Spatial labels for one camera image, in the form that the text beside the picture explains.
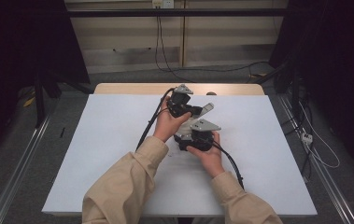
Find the beige jacket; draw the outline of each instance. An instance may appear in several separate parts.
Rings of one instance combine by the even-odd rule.
[[[117,161],[84,196],[83,223],[138,223],[167,152],[167,145],[151,136],[136,153]],[[225,208],[226,223],[282,223],[268,203],[245,193],[230,172],[216,176],[212,188]]]

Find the table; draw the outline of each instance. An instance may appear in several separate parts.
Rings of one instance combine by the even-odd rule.
[[[42,211],[56,216],[79,215],[87,189],[111,164],[135,150],[160,97],[178,85],[98,85],[89,97]],[[270,101],[259,85],[187,86],[194,92],[189,104],[214,103],[214,110],[205,114],[204,119],[222,127],[221,144],[234,157],[245,178],[246,191],[265,199],[281,216],[317,213]],[[218,95],[204,95],[209,91]],[[170,151],[159,166],[156,190],[146,203],[143,216],[222,216],[223,210],[209,185],[210,177],[201,163],[189,152],[180,151],[174,140],[166,144]],[[233,171],[225,157],[223,165]]]

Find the hand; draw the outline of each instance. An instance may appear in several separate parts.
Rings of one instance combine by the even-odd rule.
[[[159,112],[160,114],[157,117],[156,128],[153,134],[153,136],[159,138],[163,142],[166,142],[168,138],[173,136],[179,129],[180,125],[191,117],[191,112],[188,112],[178,118],[174,118],[167,109],[167,100],[169,98],[169,96],[166,96],[162,102],[162,107]]]
[[[219,133],[212,132],[212,134],[214,134],[214,141],[220,144]],[[201,151],[190,146],[186,147],[186,149],[200,159],[204,168],[212,178],[225,172],[222,166],[221,151],[219,149],[212,147],[208,151]]]

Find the wire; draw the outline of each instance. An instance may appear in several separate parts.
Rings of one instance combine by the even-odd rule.
[[[272,8],[275,7],[275,0],[272,0]],[[278,30],[276,28],[276,19],[273,17],[273,25],[275,26],[276,36],[279,36]]]
[[[161,39],[161,41],[162,41],[163,57],[164,57],[165,64],[167,65],[168,70],[162,69],[162,68],[159,66],[159,63],[157,62],[157,49],[158,49],[158,47],[159,47],[159,37],[160,37],[160,39]],[[170,68],[170,65],[168,64],[167,58],[165,57],[164,43],[163,43],[163,28],[162,28],[162,20],[160,19],[160,17],[157,17],[157,41],[156,41],[155,60],[156,60],[156,65],[157,65],[157,67],[158,67],[161,71],[170,72],[174,77],[177,77],[177,78],[182,79],[182,80],[184,80],[184,81],[188,81],[188,82],[191,82],[191,83],[196,83],[196,82],[194,82],[194,81],[192,81],[192,80],[189,80],[189,79],[186,79],[186,78],[177,76],[177,74],[175,74],[174,71]]]
[[[148,124],[147,128],[146,128],[145,131],[142,133],[141,139],[139,139],[138,146],[136,147],[136,149],[138,149],[138,148],[142,145],[142,143],[144,142],[144,140],[145,140],[145,138],[147,137],[148,132],[149,132],[149,130],[150,130],[152,124],[154,123],[154,120],[157,118],[157,116],[159,116],[160,113],[162,113],[162,112],[165,110],[165,109],[163,109],[163,110],[161,110],[160,112],[158,112],[159,109],[160,109],[160,107],[162,106],[162,103],[163,103],[163,101],[164,101],[164,99],[165,99],[165,96],[167,96],[167,94],[168,94],[170,91],[173,91],[174,89],[175,89],[175,88],[169,89],[169,90],[164,94],[164,96],[162,97],[162,99],[160,100],[159,105],[157,106],[157,108],[156,108],[156,110],[155,110],[155,112],[154,112],[154,114],[153,114],[151,120],[149,121],[149,124]]]
[[[293,120],[293,119],[298,119],[298,120],[299,120],[299,123],[298,123],[298,125],[296,125],[296,127],[295,127],[294,129],[290,130],[290,131],[287,132],[287,133],[284,133],[285,136],[287,136],[287,135],[290,134],[290,133],[299,131],[299,130],[301,129],[303,123],[304,123],[304,117],[302,117],[302,118],[300,118],[300,119],[299,119],[299,118],[292,118],[292,119],[290,119],[290,120]]]
[[[164,71],[164,72],[170,72],[170,73],[172,73],[174,75],[174,77],[183,79],[185,81],[189,81],[189,82],[195,83],[192,80],[188,80],[186,78],[179,77],[177,74],[175,74],[175,72],[178,72],[178,71],[204,71],[204,72],[221,72],[222,73],[222,72],[233,72],[233,71],[238,71],[238,70],[242,70],[242,69],[248,68],[249,69],[249,80],[247,81],[247,83],[248,83],[250,81],[250,79],[251,79],[251,76],[252,76],[251,71],[250,71],[250,67],[252,65],[259,64],[259,63],[267,63],[267,64],[269,64],[269,62],[263,61],[263,62],[251,63],[249,65],[245,65],[245,66],[237,67],[237,68],[232,68],[232,69],[205,69],[205,68],[177,68],[177,69],[172,69],[169,66],[167,58],[165,56],[164,43],[163,43],[163,27],[162,27],[162,20],[161,20],[160,17],[157,18],[157,32],[158,32],[158,34],[157,34],[156,51],[155,51],[156,66],[159,68],[159,70]],[[159,66],[159,62],[157,60],[157,58],[158,58],[159,38],[160,38],[161,43],[162,43],[163,57],[164,57],[167,69],[161,68]]]
[[[221,147],[220,144],[218,142],[216,142],[215,140],[212,143],[209,142],[208,140],[204,139],[204,138],[199,138],[199,140],[202,140],[202,141],[208,143],[209,145],[219,149],[221,152],[223,152],[223,154],[226,155],[226,157],[229,159],[230,163],[232,164],[232,167],[234,168],[235,175],[237,176],[238,183],[240,184],[241,188],[244,189],[244,183],[243,183],[243,179],[244,178],[241,176],[240,171],[238,170],[237,164],[235,164],[235,161],[233,160],[232,156],[229,153],[227,153],[223,149],[223,147]]]
[[[314,37],[313,37],[313,45],[315,45],[316,43],[316,40],[317,40],[317,37],[319,36],[319,30],[321,29],[321,26],[322,26],[322,23],[325,19],[325,11],[326,11],[326,8],[328,6],[328,3],[329,3],[329,0],[326,0],[325,4],[324,4],[324,8],[322,9],[322,13],[321,13],[321,18],[319,19],[319,26],[316,30],[316,33],[314,34]]]
[[[300,143],[301,143],[303,149],[305,149],[303,141],[300,141]],[[304,151],[304,152],[306,152],[306,156],[305,156],[305,159],[304,159],[304,164],[303,164],[302,169],[301,169],[301,175],[303,175],[304,169],[305,169],[305,165],[308,163],[307,180],[310,180],[310,177],[311,177],[311,160],[309,160],[309,156],[310,156],[311,152],[313,151],[313,146],[314,146],[314,144],[311,143],[311,145],[310,145],[310,149],[311,150],[308,150],[308,152]]]
[[[317,160],[319,160],[323,165],[325,166],[328,166],[330,168],[337,168],[340,166],[340,160],[339,158],[337,157],[336,153],[333,151],[333,149],[319,136],[319,134],[316,132],[316,130],[314,129],[314,127],[312,126],[312,124],[310,123],[308,117],[307,117],[307,114],[305,113],[304,111],[304,108],[302,106],[302,104],[299,102],[299,105],[300,107],[303,109],[303,112],[304,112],[304,116],[305,118],[307,119],[307,123],[308,125],[310,126],[311,130],[313,131],[313,133],[325,144],[325,146],[332,152],[332,154],[336,157],[337,159],[337,165],[330,165],[328,163],[326,163],[325,161],[323,161],[316,153],[314,153],[314,151],[310,148],[310,146],[305,143],[307,145],[307,149],[313,154],[313,157],[316,158]]]

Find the electrical cord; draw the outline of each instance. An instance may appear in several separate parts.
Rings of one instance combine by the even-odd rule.
[[[275,7],[275,0],[272,0],[272,8],[274,8],[274,7]],[[276,28],[276,19],[275,19],[275,17],[273,17],[273,25],[275,26],[276,36],[278,36],[279,33],[278,33],[277,28]]]
[[[163,43],[162,20],[161,20],[160,17],[157,18],[157,32],[158,32],[158,34],[157,34],[156,50],[155,50],[156,66],[158,67],[159,70],[164,71],[164,72],[170,72],[170,73],[173,74],[174,77],[180,78],[180,79],[188,81],[188,82],[196,83],[196,82],[194,82],[192,80],[189,80],[189,79],[186,79],[186,78],[183,78],[183,77],[179,77],[177,74],[175,74],[175,72],[178,72],[178,71],[204,71],[204,72],[220,72],[220,73],[222,73],[222,72],[233,72],[233,71],[238,71],[238,70],[243,70],[245,68],[248,68],[249,69],[249,79],[246,82],[246,83],[248,83],[250,81],[251,77],[253,76],[251,74],[251,70],[250,70],[250,67],[252,65],[259,64],[259,63],[267,63],[267,64],[269,64],[269,62],[255,62],[255,63],[251,63],[249,65],[245,65],[245,66],[241,66],[241,67],[237,67],[237,68],[232,68],[232,69],[204,69],[204,68],[177,68],[177,69],[172,69],[169,66],[167,58],[165,56],[164,43]],[[167,69],[161,68],[159,66],[159,62],[157,60],[157,58],[158,58],[159,38],[160,38],[160,41],[162,43],[162,52],[163,52],[163,57],[164,57],[164,61],[165,61],[165,64],[167,66]]]
[[[168,70],[162,69],[162,68],[159,66],[159,63],[158,63],[158,61],[157,61],[157,50],[158,50],[158,47],[159,47],[159,37],[160,37],[160,39],[161,39],[161,41],[162,41],[163,57],[164,57],[165,64],[167,65]],[[184,80],[184,81],[188,81],[188,82],[191,82],[191,83],[196,83],[196,82],[194,82],[194,81],[192,81],[192,80],[189,80],[189,79],[186,79],[186,78],[183,78],[183,77],[179,77],[177,74],[175,74],[175,71],[173,71],[173,70],[170,68],[170,65],[168,64],[167,58],[165,57],[164,43],[163,43],[163,28],[162,28],[162,20],[160,19],[160,17],[157,17],[157,41],[156,41],[155,61],[156,61],[157,67],[158,67],[161,71],[170,72],[174,77],[179,78],[179,79],[182,79],[182,80]]]
[[[327,166],[327,167],[330,167],[330,168],[337,168],[340,166],[340,160],[339,158],[337,157],[336,153],[333,151],[333,149],[319,136],[319,134],[316,132],[316,130],[314,129],[313,125],[310,123],[308,117],[307,117],[307,114],[305,113],[305,111],[303,110],[304,112],[304,116],[306,117],[307,119],[307,123],[308,125],[310,126],[312,132],[322,141],[322,143],[325,144],[325,146],[332,152],[332,154],[336,157],[336,160],[337,160],[337,164],[336,165],[330,165],[329,163],[326,163],[325,161],[323,161],[319,155],[317,155],[316,153],[314,153],[313,149],[307,144],[307,143],[304,143],[306,146],[307,146],[307,149],[313,154],[313,157],[316,158],[318,161],[320,161],[323,165]]]
[[[298,125],[296,125],[296,127],[295,127],[294,129],[290,130],[289,132],[284,133],[284,135],[287,136],[287,135],[289,135],[289,134],[291,134],[291,133],[294,133],[294,132],[296,132],[296,131],[299,131],[299,130],[301,129],[301,127],[302,127],[303,124],[304,124],[304,117],[299,118],[299,123],[298,123]]]
[[[307,95],[306,95],[306,97],[304,99],[302,99],[302,102],[304,102],[304,108],[307,108],[308,112],[310,114],[310,119],[307,119],[307,121],[309,123],[313,124],[313,114],[312,114],[311,108],[310,108],[310,106],[308,104],[308,96]],[[310,128],[309,133],[313,136],[313,129]],[[304,160],[304,164],[303,164],[302,169],[301,169],[301,175],[303,175],[304,169],[305,169],[305,165],[308,163],[308,176],[306,178],[307,178],[307,180],[310,180],[310,178],[311,178],[311,160],[309,160],[309,158],[310,158],[311,152],[313,151],[314,139],[313,139],[313,142],[311,143],[311,145],[309,146],[310,150],[308,150],[308,152],[305,151],[305,147],[304,147],[303,141],[301,141],[301,145],[302,145],[302,147],[304,149],[304,152],[306,152],[306,157],[305,157],[305,160]]]
[[[216,142],[216,141],[213,141],[211,143],[211,142],[209,142],[208,140],[206,140],[204,138],[199,138],[199,140],[204,141],[204,142],[208,143],[209,145],[219,149],[221,152],[223,152],[223,154],[226,155],[226,157],[229,159],[230,163],[232,164],[232,167],[234,168],[235,175],[237,176],[238,183],[240,184],[241,188],[244,189],[244,183],[243,183],[243,179],[244,178],[241,176],[240,171],[238,170],[237,164],[235,164],[235,161],[233,160],[232,156],[229,153],[227,153],[227,151],[225,151],[223,149],[223,147],[221,147],[220,144],[218,142]]]
[[[167,96],[167,94],[168,94],[169,92],[173,91],[174,89],[175,89],[175,88],[169,89],[169,90],[164,94],[164,96],[162,97],[162,99],[160,100],[160,103],[159,103],[159,105],[157,106],[157,108],[156,108],[156,110],[155,110],[155,112],[154,112],[154,114],[153,114],[151,120],[149,121],[149,124],[148,124],[147,128],[146,128],[145,131],[142,133],[141,139],[139,139],[139,143],[138,143],[138,146],[136,147],[136,149],[138,149],[138,148],[142,145],[142,143],[144,142],[145,138],[146,138],[147,135],[148,135],[148,132],[149,132],[151,126],[152,126],[153,123],[154,123],[154,120],[156,120],[157,116],[159,116],[159,114],[164,111],[164,109],[163,109],[163,110],[161,110],[160,112],[158,112],[159,109],[160,109],[160,107],[162,106],[163,100],[165,99],[165,97]]]

